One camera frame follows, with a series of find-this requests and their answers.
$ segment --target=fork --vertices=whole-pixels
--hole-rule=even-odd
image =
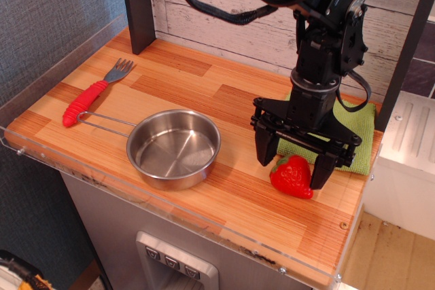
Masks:
[[[119,81],[130,73],[133,67],[133,61],[125,59],[116,62],[115,66],[106,74],[104,79],[93,83],[88,89],[83,91],[67,108],[63,114],[63,126],[70,127],[77,122],[77,115],[83,111],[87,111],[90,105],[95,101],[98,95],[102,93],[109,85],[115,81]]]

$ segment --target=green cloth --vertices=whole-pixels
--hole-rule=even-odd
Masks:
[[[348,107],[353,106],[353,104],[347,101],[343,102]],[[356,147],[355,160],[351,166],[336,168],[337,170],[350,171],[361,175],[368,175],[370,173],[373,134],[375,133],[375,113],[376,106],[372,103],[368,103],[363,109],[357,112],[350,113],[347,112],[338,101],[335,102],[334,115],[337,120],[362,138],[361,145]],[[279,140],[277,153],[280,156],[302,156],[306,158],[310,164],[314,164],[317,157],[316,153],[283,139]]]

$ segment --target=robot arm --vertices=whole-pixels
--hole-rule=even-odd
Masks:
[[[362,40],[365,0],[263,0],[266,6],[235,15],[197,0],[186,1],[233,24],[248,24],[279,7],[293,10],[298,61],[290,76],[292,93],[289,101],[254,99],[251,125],[256,131],[257,159],[266,166],[277,153],[279,139],[318,153],[312,189],[321,189],[336,166],[350,166],[362,140],[335,118],[332,108],[336,97],[343,104],[339,87],[347,75],[364,87],[367,99],[346,110],[361,109],[370,97],[370,86],[353,70],[364,64],[368,50]]]

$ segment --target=wooden tabletop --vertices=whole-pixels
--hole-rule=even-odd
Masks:
[[[130,46],[125,30],[13,121],[7,140],[261,264],[277,270],[285,266],[304,283],[328,288],[331,276],[340,272],[367,176],[336,171],[311,200],[287,196],[271,185],[274,162],[263,167],[256,159],[252,101],[285,98],[290,79],[165,41],[156,40],[138,56]],[[132,123],[167,109],[192,109],[210,117],[220,129],[222,146],[205,181],[179,192],[151,188],[128,161],[125,137],[82,123],[62,125],[67,105],[103,79],[119,58],[135,61],[134,69],[110,84],[90,110]],[[132,128],[86,119],[126,134]],[[375,132],[372,158],[380,140]]]

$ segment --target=wire handle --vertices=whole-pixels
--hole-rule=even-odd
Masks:
[[[114,122],[120,122],[121,124],[126,124],[126,125],[129,125],[129,126],[134,126],[134,127],[136,127],[136,124],[134,124],[134,123],[132,123],[132,122],[126,122],[126,121],[121,120],[121,119],[116,119],[116,118],[113,118],[113,117],[109,117],[109,116],[107,116],[107,115],[101,115],[101,114],[99,114],[99,113],[95,113],[95,112],[91,112],[91,111],[82,111],[81,113],[79,113],[79,114],[77,115],[77,121],[78,121],[78,122],[83,122],[84,124],[87,124],[87,125],[90,125],[90,126],[94,126],[94,127],[97,127],[97,128],[103,129],[103,130],[106,130],[106,131],[108,131],[108,132],[113,132],[113,133],[115,133],[115,134],[118,134],[118,135],[124,136],[124,137],[126,137],[126,138],[129,138],[130,135],[124,134],[124,133],[122,133],[122,132],[118,132],[117,130],[113,130],[113,129],[110,129],[110,128],[107,128],[107,127],[104,127],[104,126],[100,126],[100,125],[97,125],[97,124],[93,124],[92,122],[87,122],[86,120],[83,120],[83,119],[82,119],[82,116],[83,116],[83,115],[95,115],[95,116],[97,116],[97,117],[105,118],[105,119],[108,119],[108,120],[113,120]]]

